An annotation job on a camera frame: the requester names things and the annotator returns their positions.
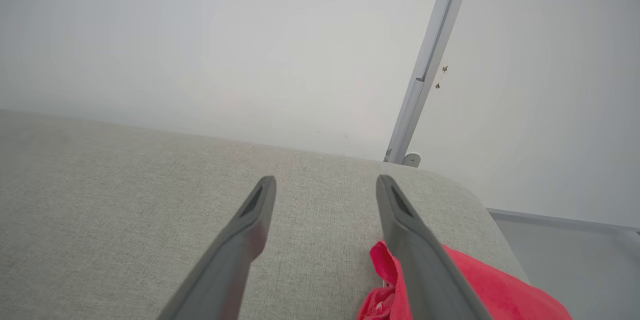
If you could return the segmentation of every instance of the white baseboard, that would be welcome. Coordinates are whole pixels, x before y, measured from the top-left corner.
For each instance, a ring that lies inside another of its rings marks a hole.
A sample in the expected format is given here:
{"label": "white baseboard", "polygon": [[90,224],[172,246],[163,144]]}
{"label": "white baseboard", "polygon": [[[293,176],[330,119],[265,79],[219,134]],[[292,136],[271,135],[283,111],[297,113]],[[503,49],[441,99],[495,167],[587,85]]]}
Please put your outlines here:
{"label": "white baseboard", "polygon": [[489,213],[494,219],[517,220],[517,221],[531,220],[537,224],[546,223],[550,225],[565,225],[572,228],[578,227],[578,228],[591,229],[591,230],[609,229],[614,231],[640,232],[640,228],[634,228],[630,226],[620,226],[620,225],[614,225],[614,224],[604,224],[602,222],[565,219],[563,217],[535,215],[534,213],[500,210],[498,208],[487,208],[486,210],[489,211]]}

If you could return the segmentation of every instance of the gray floor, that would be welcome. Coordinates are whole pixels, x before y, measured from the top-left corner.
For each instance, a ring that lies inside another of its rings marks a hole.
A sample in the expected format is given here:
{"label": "gray floor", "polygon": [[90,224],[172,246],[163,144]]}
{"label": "gray floor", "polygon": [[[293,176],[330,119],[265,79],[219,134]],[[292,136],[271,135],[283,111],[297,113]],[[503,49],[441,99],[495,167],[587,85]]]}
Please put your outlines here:
{"label": "gray floor", "polygon": [[574,320],[640,319],[640,235],[494,218],[531,284]]}

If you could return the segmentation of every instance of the sofa cushion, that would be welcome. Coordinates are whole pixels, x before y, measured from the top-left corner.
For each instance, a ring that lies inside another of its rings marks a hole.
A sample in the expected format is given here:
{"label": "sofa cushion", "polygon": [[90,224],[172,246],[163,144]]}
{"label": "sofa cushion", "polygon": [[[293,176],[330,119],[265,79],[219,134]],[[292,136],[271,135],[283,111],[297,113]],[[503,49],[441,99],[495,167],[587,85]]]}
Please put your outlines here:
{"label": "sofa cushion", "polygon": [[0,110],[0,318],[153,319],[258,179],[277,181],[241,319],[354,319],[381,281],[378,175],[452,249],[526,281],[480,202],[422,169]]}

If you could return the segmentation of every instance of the red cloth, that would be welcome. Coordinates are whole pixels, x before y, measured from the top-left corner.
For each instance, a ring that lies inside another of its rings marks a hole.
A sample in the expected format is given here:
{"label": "red cloth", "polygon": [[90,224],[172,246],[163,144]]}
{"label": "red cloth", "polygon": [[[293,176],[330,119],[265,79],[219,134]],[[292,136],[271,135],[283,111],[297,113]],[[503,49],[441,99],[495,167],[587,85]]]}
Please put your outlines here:
{"label": "red cloth", "polygon": [[[548,293],[462,252],[443,248],[493,320],[571,320],[567,309]],[[357,320],[411,320],[400,262],[382,241],[373,245],[369,254],[386,286],[371,290]]]}

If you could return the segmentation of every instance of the upholstered fabric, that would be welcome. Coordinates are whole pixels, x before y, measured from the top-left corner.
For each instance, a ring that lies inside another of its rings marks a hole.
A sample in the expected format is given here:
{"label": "upholstered fabric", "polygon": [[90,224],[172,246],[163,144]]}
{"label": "upholstered fabric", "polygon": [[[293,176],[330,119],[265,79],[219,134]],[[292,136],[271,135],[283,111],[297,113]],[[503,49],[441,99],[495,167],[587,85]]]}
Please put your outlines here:
{"label": "upholstered fabric", "polygon": [[258,179],[277,196],[240,318],[354,319],[379,174],[449,247],[526,281],[482,204],[391,163],[0,110],[0,318],[153,319]]}

